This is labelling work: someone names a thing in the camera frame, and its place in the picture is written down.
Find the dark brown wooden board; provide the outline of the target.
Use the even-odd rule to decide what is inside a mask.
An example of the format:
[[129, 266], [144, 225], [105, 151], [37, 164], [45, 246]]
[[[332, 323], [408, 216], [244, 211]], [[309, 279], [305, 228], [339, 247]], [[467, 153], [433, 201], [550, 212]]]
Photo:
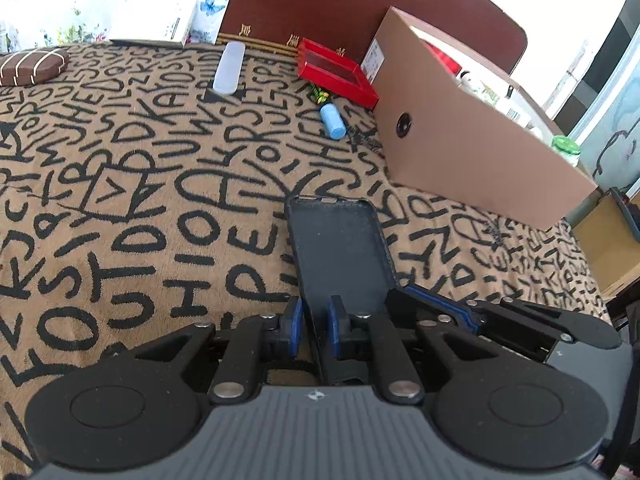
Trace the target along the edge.
[[308, 38], [361, 61], [392, 6], [446, 32], [507, 73], [527, 47], [524, 29], [490, 0], [230, 0], [218, 36], [282, 52]]

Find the red shallow box lid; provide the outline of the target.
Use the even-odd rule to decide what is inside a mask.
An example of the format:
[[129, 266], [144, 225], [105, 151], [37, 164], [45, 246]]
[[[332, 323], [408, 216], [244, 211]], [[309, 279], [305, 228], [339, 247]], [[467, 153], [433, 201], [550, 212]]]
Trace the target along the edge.
[[299, 78], [367, 110], [378, 104], [378, 94], [359, 64], [307, 38], [298, 45], [297, 71]]

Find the red tape roll back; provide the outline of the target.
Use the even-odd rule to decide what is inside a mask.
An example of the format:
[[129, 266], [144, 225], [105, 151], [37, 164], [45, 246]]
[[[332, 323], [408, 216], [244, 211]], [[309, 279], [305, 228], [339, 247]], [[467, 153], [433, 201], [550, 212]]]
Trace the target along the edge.
[[442, 50], [440, 50], [438, 47], [435, 47], [434, 44], [430, 44], [429, 42], [427, 42], [426, 46], [428, 47], [428, 50], [431, 51], [431, 54], [434, 55], [434, 57], [437, 58], [439, 62], [441, 62], [442, 65], [446, 67], [446, 69], [452, 76], [457, 77], [460, 74], [462, 67], [456, 60], [450, 58], [448, 54], [442, 52]]

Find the white tissue pack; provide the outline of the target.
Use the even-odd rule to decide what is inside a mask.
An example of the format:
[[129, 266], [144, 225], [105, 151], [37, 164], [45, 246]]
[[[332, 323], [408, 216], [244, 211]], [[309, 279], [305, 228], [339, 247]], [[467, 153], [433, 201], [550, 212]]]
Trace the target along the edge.
[[220, 12], [208, 14], [208, 7], [197, 2], [176, 19], [172, 33], [177, 44], [214, 44], [220, 26]]

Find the green tape dispenser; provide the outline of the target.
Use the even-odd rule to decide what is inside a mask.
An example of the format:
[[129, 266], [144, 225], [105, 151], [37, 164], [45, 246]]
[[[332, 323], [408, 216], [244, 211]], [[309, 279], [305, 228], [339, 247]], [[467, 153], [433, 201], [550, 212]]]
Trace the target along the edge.
[[573, 167], [578, 165], [582, 150], [580, 146], [568, 136], [554, 136], [551, 142], [551, 148]]

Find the brown cardboard box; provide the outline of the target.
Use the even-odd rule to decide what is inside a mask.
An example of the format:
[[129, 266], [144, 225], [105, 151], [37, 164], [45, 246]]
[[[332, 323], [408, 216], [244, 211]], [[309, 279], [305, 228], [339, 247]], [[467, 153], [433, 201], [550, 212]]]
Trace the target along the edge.
[[[533, 134], [461, 88], [427, 47], [482, 70], [511, 89], [540, 133]], [[364, 62], [378, 94], [374, 116], [390, 180], [545, 230], [596, 185], [547, 144], [555, 128], [501, 68], [459, 40], [389, 8]]]

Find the brown striped pouch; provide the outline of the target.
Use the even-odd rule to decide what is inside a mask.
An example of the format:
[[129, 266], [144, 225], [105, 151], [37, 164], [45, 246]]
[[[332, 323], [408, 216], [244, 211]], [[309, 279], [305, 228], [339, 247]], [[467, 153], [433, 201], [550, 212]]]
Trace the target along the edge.
[[68, 51], [63, 48], [32, 49], [1, 55], [2, 87], [40, 84], [61, 75], [68, 66]]

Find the black phone case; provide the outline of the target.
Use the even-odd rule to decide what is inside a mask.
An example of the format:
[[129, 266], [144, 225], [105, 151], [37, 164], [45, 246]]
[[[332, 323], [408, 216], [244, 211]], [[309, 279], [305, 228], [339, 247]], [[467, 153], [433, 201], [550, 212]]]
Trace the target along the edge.
[[291, 196], [285, 203], [307, 340], [320, 382], [371, 381], [369, 338], [352, 318], [386, 311], [395, 269], [373, 205], [361, 198]]

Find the translucent white plastic case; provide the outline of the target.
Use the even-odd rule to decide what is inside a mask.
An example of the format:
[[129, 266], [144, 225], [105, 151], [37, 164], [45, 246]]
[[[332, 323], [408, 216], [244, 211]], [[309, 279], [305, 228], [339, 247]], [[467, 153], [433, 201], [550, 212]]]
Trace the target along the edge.
[[244, 53], [245, 44], [241, 41], [230, 41], [224, 47], [212, 83], [213, 92], [230, 96], [238, 90]]

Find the blue capped marker pen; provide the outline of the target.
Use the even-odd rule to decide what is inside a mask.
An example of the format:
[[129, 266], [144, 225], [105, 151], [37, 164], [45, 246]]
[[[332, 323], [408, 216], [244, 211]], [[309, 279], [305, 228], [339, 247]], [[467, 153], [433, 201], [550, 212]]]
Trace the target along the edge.
[[346, 136], [346, 126], [336, 105], [332, 102], [329, 91], [310, 83], [311, 95], [314, 104], [318, 106], [321, 120], [329, 138], [335, 141]]

